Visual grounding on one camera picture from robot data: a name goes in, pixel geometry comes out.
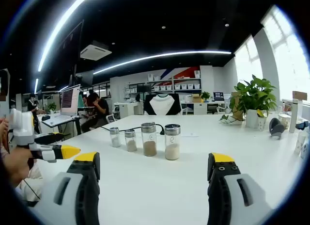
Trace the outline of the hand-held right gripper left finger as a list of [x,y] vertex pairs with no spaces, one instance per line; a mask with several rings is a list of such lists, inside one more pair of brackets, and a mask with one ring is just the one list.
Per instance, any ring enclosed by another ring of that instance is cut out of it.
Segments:
[[78,155],[42,191],[40,220],[45,225],[98,225],[100,154]]

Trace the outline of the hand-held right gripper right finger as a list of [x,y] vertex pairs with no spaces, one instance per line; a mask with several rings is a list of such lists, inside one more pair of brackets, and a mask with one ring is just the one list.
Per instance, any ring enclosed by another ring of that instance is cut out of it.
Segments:
[[227,155],[209,153],[207,180],[209,225],[262,225],[272,212],[263,188]]

